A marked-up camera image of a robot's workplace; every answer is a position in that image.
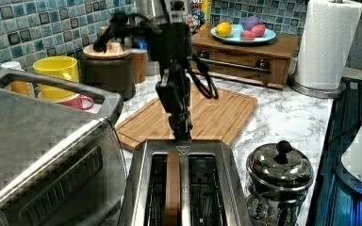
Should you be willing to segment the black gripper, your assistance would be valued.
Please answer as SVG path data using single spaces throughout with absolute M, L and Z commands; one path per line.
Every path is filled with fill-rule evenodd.
M 190 130 L 192 129 L 192 124 L 191 116 L 188 111 L 179 114 L 172 114 L 169 117 L 169 124 L 177 142 L 191 141 Z

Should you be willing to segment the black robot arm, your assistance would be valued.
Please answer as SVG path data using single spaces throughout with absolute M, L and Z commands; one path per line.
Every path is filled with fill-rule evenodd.
M 192 51 L 187 22 L 188 0 L 141 0 L 134 13 L 116 12 L 108 29 L 93 44 L 105 52 L 109 40 L 143 36 L 149 58 L 159 63 L 160 81 L 156 93 L 178 142 L 191 140 L 190 87 L 195 86 L 207 99 L 219 97 L 208 74 L 208 66 Z

